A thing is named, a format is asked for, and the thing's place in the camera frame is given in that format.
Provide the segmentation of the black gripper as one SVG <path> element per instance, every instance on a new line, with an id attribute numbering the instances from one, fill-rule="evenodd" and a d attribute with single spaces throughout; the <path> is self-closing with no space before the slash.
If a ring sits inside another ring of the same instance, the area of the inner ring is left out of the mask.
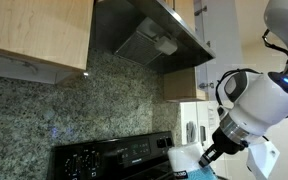
<path id="1" fill-rule="evenodd" d="M 243 145 L 230 140 L 220 128 L 212 134 L 213 144 L 203 153 L 199 165 L 204 168 L 211 162 L 216 161 L 223 153 L 234 155 L 245 149 Z"/>

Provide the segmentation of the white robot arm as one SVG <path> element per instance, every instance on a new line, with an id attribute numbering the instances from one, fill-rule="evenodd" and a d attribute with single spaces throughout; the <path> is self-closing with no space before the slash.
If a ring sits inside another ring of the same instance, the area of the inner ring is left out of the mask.
<path id="1" fill-rule="evenodd" d="M 218 104 L 220 123 L 212 134 L 213 144 L 199 160 L 203 167 L 224 153 L 233 155 L 249 148 L 270 127 L 288 118 L 288 0 L 269 0 L 264 22 L 267 31 L 285 44 L 283 48 L 269 42 L 265 45 L 287 55 L 286 67 L 281 72 L 267 73 L 243 68 L 222 76 L 233 106 Z"/>

